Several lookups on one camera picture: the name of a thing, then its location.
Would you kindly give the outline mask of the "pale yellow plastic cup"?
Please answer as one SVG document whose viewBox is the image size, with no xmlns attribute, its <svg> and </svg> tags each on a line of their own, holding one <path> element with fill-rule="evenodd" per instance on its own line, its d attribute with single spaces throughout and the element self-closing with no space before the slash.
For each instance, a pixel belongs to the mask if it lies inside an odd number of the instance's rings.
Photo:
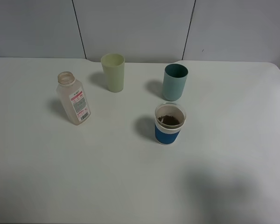
<svg viewBox="0 0 280 224">
<path fill-rule="evenodd" d="M 125 58 L 120 54 L 106 54 L 101 58 L 108 90 L 114 93 L 124 88 Z"/>
</svg>

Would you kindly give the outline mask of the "teal green plastic cup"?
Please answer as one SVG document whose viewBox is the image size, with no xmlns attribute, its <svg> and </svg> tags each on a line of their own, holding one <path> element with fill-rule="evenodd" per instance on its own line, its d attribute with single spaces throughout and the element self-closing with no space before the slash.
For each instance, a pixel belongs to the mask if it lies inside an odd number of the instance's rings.
<svg viewBox="0 0 280 224">
<path fill-rule="evenodd" d="M 188 69 L 181 64 L 173 63 L 165 67 L 162 94 L 166 100 L 176 101 L 182 96 L 188 73 Z"/>
</svg>

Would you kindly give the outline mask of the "clear plastic beverage bottle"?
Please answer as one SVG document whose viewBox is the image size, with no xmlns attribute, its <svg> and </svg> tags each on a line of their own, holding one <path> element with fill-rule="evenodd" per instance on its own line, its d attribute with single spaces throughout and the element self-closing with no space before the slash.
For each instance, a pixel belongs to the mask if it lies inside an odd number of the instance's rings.
<svg viewBox="0 0 280 224">
<path fill-rule="evenodd" d="M 91 115 L 83 85 L 69 71 L 58 74 L 57 81 L 56 92 L 62 106 L 70 122 L 78 126 Z"/>
</svg>

